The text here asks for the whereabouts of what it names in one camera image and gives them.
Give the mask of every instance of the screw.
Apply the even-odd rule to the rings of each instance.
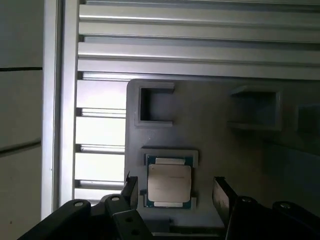
[[[80,207],[80,206],[82,206],[84,203],[82,202],[82,201],[79,201],[79,202],[76,202],[75,204],[74,204],[74,206],[75,207]]]
[[[245,203],[251,203],[251,199],[249,197],[246,197],[246,196],[244,196],[242,198],[242,201],[245,202]]]
[[[284,208],[284,209],[290,209],[291,208],[291,206],[288,203],[285,203],[285,202],[281,203],[280,206],[282,208]]]

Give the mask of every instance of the metal frame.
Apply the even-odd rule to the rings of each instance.
[[[44,1],[41,219],[58,208],[62,0]]]
[[[79,0],[64,4],[59,204],[74,198]]]
[[[123,105],[77,105],[77,84],[95,91],[94,82],[105,81],[109,91],[122,91],[118,81],[137,78],[318,81],[318,6],[318,0],[45,0],[41,218],[85,190],[75,190],[75,180],[95,180],[75,179],[75,152],[124,151]],[[113,129],[108,141],[95,136],[98,130],[94,141],[86,135],[87,125],[98,122]]]

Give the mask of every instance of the bolt head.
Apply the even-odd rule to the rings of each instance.
[[[79,201],[79,202],[76,202],[76,203],[74,204],[74,206],[75,206],[75,207],[80,207],[80,206],[82,206],[83,204],[84,204],[83,201]]]
[[[282,208],[284,208],[284,209],[290,209],[290,208],[291,208],[291,206],[290,206],[288,203],[286,203],[286,202],[281,203],[280,206],[281,206]]]

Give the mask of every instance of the cpu processor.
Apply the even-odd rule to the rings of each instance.
[[[192,157],[146,157],[146,207],[191,207]]]

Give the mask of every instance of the white wall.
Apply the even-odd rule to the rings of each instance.
[[[0,69],[42,67],[44,0],[2,0]],[[41,137],[42,70],[0,72],[0,150]],[[0,239],[40,221],[41,148],[0,158]]]

